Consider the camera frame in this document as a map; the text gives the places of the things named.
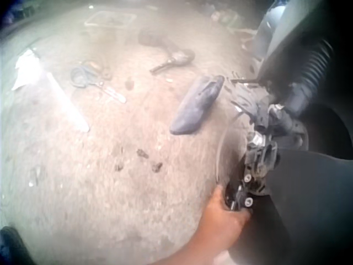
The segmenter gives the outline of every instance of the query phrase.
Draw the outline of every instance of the shock absorber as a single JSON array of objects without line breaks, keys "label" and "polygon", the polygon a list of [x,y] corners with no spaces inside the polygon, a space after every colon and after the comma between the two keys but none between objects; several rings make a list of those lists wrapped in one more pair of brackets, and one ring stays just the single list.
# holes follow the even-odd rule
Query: shock absorber
[{"label": "shock absorber", "polygon": [[317,94],[318,88],[324,79],[333,49],[326,40],[321,40],[309,51],[299,76],[292,84],[292,91],[284,102],[287,112],[298,117]]}]

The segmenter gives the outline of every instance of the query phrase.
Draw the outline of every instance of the motorcycle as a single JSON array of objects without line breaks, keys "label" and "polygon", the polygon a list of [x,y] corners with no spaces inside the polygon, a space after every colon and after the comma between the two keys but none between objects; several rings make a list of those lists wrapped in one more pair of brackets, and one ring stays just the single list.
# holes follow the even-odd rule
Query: motorcycle
[{"label": "motorcycle", "polygon": [[229,251],[237,264],[337,262],[353,245],[353,97],[336,8],[291,0],[266,56],[252,58],[255,78],[231,80],[234,121],[253,126],[225,195],[253,212]]}]

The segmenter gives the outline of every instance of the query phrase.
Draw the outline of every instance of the ground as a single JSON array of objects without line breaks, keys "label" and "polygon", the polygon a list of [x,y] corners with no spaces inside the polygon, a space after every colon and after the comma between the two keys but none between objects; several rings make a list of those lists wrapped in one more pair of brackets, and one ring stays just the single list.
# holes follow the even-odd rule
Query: ground
[{"label": "ground", "polygon": [[[2,225],[18,229],[38,264],[146,264],[177,250],[197,227],[215,186],[220,136],[236,111],[222,90],[196,134],[173,136],[169,126],[197,76],[241,74],[244,55],[225,27],[184,3],[166,6],[75,7],[3,40]],[[87,33],[83,23],[98,10],[137,19],[115,41],[96,43],[97,32]],[[146,26],[193,49],[192,65],[151,76],[148,70],[167,55],[138,44],[138,31]],[[18,55],[39,37],[33,47],[41,65],[84,116],[88,133],[77,130],[45,76],[10,90]],[[94,87],[71,86],[70,69],[99,52],[113,72],[106,86],[123,94],[126,104]],[[133,90],[125,88],[128,77]],[[138,156],[138,149],[148,158]],[[155,173],[152,166],[159,162]]]}]

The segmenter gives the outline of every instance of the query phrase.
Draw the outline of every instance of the black shoe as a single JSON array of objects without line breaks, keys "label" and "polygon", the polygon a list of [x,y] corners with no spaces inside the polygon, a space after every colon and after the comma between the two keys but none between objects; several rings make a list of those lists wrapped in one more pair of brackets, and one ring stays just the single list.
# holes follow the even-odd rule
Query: black shoe
[{"label": "black shoe", "polygon": [[6,265],[35,265],[15,228],[0,230],[0,262]]}]

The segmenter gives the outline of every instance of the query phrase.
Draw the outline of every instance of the silver bolt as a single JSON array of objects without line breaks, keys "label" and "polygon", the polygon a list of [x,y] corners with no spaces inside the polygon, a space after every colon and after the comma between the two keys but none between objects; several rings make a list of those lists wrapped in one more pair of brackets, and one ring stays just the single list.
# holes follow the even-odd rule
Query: silver bolt
[{"label": "silver bolt", "polygon": [[245,177],[244,177],[245,183],[249,183],[251,180],[252,180],[252,175],[250,175],[250,174],[245,175]]},{"label": "silver bolt", "polygon": [[248,197],[248,198],[245,199],[245,203],[244,204],[245,204],[246,207],[251,207],[253,205],[253,202],[254,202],[253,198]]}]

